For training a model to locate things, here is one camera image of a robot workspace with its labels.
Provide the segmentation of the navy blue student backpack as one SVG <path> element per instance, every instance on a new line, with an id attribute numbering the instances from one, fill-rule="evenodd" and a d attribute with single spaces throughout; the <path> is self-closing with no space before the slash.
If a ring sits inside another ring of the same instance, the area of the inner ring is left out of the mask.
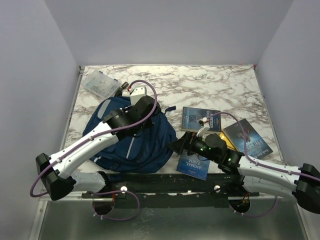
<path id="1" fill-rule="evenodd" d="M 177 136 L 159 105 L 150 120 L 153 126 L 104 148 L 90 160 L 105 170 L 119 173 L 157 172 L 172 156 L 167 144 L 176 141 Z"/>

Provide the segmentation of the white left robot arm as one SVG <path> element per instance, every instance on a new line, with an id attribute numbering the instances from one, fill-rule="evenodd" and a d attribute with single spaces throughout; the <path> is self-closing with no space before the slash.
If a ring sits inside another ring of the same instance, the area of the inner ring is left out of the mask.
<path id="1" fill-rule="evenodd" d="M 156 97 L 143 96 L 131 106 L 111 111 L 69 147 L 52 155 L 39 154 L 35 158 L 37 179 L 42 181 L 50 199 L 60 200 L 73 192 L 80 184 L 74 175 L 76 169 L 101 150 L 138 133 L 158 107 Z"/>

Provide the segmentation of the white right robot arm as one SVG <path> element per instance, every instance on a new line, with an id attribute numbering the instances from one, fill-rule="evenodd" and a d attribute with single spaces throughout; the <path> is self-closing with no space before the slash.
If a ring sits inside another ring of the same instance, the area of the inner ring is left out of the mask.
<path id="1" fill-rule="evenodd" d="M 236 196 L 266 193 L 293 200 L 311 213 L 320 212 L 320 172 L 311 164 L 298 167 L 262 162 L 229 149 L 216 133 L 202 138 L 186 132 L 167 146 L 177 154 L 198 154 L 215 162 L 224 173 L 242 176 L 230 183 L 230 191 Z"/>

